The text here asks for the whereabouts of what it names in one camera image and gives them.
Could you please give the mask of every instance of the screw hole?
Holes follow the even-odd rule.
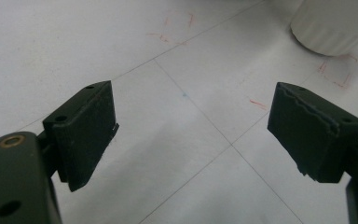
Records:
[[[67,119],[66,116],[58,116],[55,120],[58,122],[65,121]]]
[[[25,136],[23,135],[13,135],[2,140],[0,142],[0,147],[2,148],[15,147],[21,144],[24,141],[24,139]]]
[[[345,123],[351,123],[351,119],[342,119]]]
[[[11,201],[9,203],[5,203],[0,207],[0,217],[8,217],[13,215],[17,210],[21,207],[21,203],[19,201]]]

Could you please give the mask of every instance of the white tabletop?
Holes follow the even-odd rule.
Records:
[[[338,185],[303,176],[267,130],[278,81],[358,117],[358,47],[325,57],[300,0],[0,0],[0,136],[112,80],[120,124],[86,187],[55,175],[63,223],[348,223]]]

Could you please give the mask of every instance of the red marker mark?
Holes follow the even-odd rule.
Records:
[[[347,59],[347,58],[350,58],[350,59],[353,59],[356,63],[358,61],[358,59],[356,57],[354,57],[353,55],[351,54],[344,54],[344,55],[341,55],[338,57],[339,59]]]
[[[327,66],[327,61],[324,61],[324,62],[322,63],[322,65],[319,67],[318,73],[323,74],[323,73],[324,73],[324,70],[326,69],[326,66]]]
[[[188,13],[188,15],[190,15],[190,21],[188,22],[188,28],[190,28],[191,25],[193,25],[193,23],[194,23],[194,14]]]
[[[170,17],[167,17],[167,19],[165,19],[164,25],[169,25],[170,24]]]
[[[256,102],[256,101],[253,101],[253,100],[249,100],[249,101],[250,101],[252,104],[257,105],[257,106],[260,107],[261,109],[267,110],[267,106],[266,106],[266,105],[263,105],[263,104],[258,103],[258,102]]]
[[[338,82],[334,82],[334,84],[338,85],[342,89],[347,89],[349,87],[350,80],[351,80],[351,73],[348,73],[347,77],[345,78],[342,84]]]
[[[177,45],[187,46],[187,41],[185,41],[185,42],[177,42],[177,43],[175,43],[175,44],[177,44]]]
[[[166,35],[161,35],[161,34],[147,34],[147,35],[155,36],[159,40],[161,40],[162,42],[165,42],[165,43],[170,43],[171,42],[170,39]]]

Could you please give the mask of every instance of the white cup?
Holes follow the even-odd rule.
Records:
[[[358,44],[358,0],[304,0],[291,28],[307,49],[328,56],[347,54]]]

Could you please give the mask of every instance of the black bracket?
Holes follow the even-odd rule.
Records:
[[[304,88],[278,83],[268,129],[303,175],[320,183],[351,177],[347,199],[351,224],[358,224],[358,118]]]
[[[0,137],[0,223],[62,223],[51,176],[85,186],[115,136],[110,81],[79,91],[44,121],[45,130]]]

